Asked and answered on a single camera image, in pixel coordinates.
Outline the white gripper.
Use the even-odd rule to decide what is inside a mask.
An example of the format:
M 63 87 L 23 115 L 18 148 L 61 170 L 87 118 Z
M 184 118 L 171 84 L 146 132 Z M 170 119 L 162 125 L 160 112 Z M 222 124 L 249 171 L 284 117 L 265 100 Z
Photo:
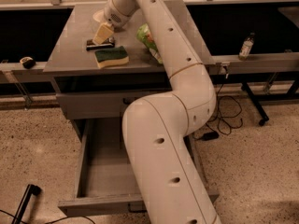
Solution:
M 102 23 L 93 37 L 95 44 L 103 44 L 114 34 L 114 28 L 121 28 L 131 18 L 127 6 L 108 4 L 104 8 L 104 18 L 109 23 Z

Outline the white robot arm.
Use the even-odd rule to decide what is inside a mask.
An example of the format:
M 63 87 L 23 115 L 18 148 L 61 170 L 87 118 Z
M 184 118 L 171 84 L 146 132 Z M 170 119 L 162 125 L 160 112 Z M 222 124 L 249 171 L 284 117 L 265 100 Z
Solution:
M 184 138 L 210 119 L 209 74 L 163 0 L 108 0 L 97 40 L 140 10 L 163 59 L 171 89 L 133 101 L 122 119 L 124 144 L 151 224 L 221 224 Z

